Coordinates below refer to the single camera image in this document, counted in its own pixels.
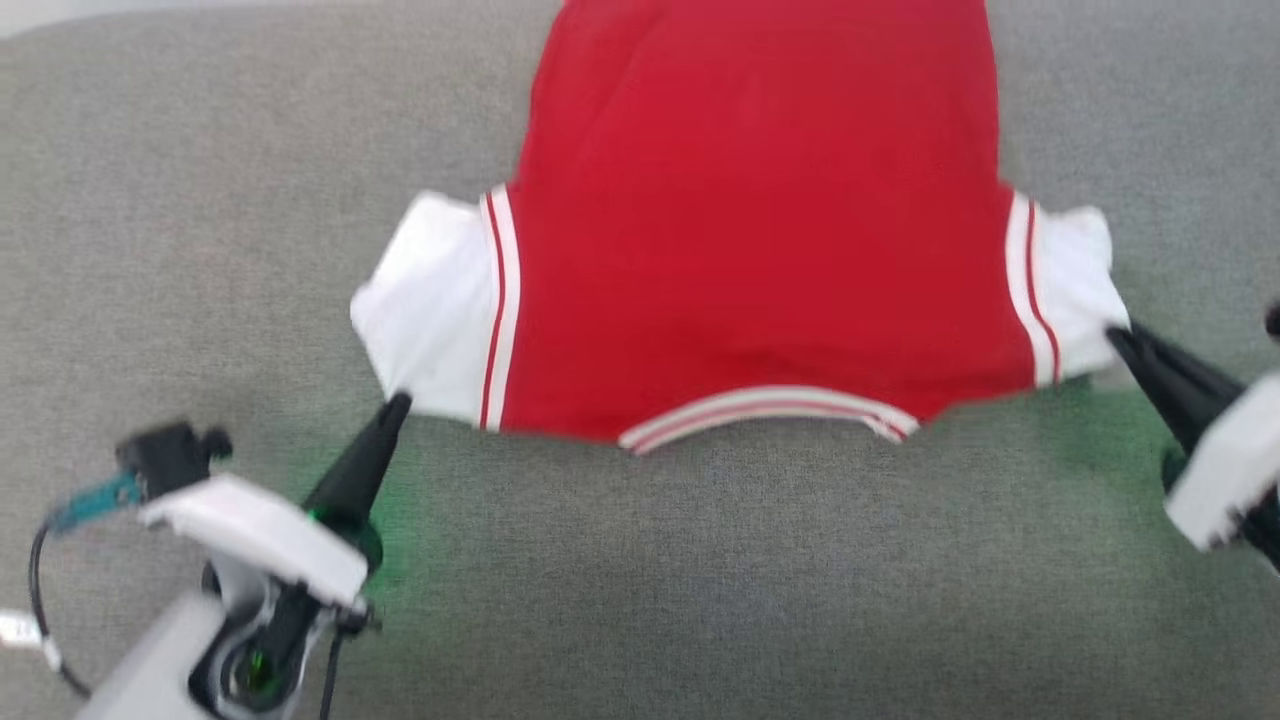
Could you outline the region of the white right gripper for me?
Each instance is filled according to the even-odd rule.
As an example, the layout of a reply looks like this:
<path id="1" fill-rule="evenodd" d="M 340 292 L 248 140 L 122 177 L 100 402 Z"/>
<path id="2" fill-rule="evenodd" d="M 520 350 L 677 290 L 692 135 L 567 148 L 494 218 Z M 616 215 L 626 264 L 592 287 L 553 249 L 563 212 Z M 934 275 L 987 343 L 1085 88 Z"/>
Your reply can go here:
<path id="1" fill-rule="evenodd" d="M 1277 515 L 1277 373 L 1244 392 L 1240 380 L 1139 323 L 1105 337 L 1175 441 L 1192 451 L 1165 496 L 1172 525 L 1202 553 L 1248 544 L 1276 573 L 1277 525 L 1263 519 Z"/>

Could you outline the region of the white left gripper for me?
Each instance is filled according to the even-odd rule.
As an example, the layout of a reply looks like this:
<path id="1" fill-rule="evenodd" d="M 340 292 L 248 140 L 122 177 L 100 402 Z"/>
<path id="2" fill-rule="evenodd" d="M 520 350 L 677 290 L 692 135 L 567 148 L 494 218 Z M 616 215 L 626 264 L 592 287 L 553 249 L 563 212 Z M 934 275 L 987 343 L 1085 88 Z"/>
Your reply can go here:
<path id="1" fill-rule="evenodd" d="M 344 642 L 379 628 L 364 587 L 381 564 L 371 512 L 413 400 L 393 395 L 302 503 L 236 475 L 216 475 L 141 510 L 210 553 L 227 624 L 200 659 L 196 694 L 218 717 L 287 717 L 319 638 L 334 638 L 321 715 L 332 708 Z"/>

